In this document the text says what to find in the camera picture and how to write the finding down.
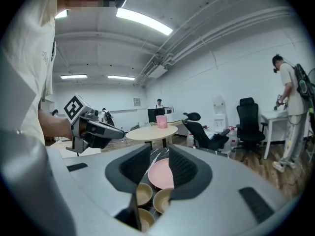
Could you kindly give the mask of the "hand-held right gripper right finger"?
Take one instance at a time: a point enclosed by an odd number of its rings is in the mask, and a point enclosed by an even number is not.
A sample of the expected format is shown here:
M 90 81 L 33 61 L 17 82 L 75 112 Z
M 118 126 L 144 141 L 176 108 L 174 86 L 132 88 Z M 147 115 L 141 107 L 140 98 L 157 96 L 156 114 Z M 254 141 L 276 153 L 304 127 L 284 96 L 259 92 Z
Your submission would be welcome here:
M 289 200 L 271 183 L 233 159 L 171 145 L 175 183 L 169 207 L 151 236 L 268 236 L 289 217 Z

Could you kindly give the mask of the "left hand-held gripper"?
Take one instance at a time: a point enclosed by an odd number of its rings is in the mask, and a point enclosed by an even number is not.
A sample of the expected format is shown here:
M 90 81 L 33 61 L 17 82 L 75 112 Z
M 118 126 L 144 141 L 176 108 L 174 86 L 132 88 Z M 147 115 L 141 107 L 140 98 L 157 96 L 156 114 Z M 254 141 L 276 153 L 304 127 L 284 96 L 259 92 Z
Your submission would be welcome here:
M 104 149 L 111 139 L 122 139 L 124 131 L 98 121 L 98 110 L 93 109 L 81 96 L 75 94 L 64 107 L 66 117 L 70 122 L 72 146 L 66 147 L 79 156 L 88 148 Z M 91 133 L 95 139 L 85 139 L 85 134 Z

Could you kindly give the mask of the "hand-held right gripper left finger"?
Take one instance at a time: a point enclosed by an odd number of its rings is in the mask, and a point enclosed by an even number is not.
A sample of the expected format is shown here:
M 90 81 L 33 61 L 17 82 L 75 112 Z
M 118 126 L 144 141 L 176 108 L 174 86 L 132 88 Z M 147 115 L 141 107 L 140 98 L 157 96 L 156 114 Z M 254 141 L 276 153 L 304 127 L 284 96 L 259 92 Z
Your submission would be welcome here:
M 150 165 L 149 145 L 62 158 L 49 163 L 77 236 L 141 236 L 136 188 Z

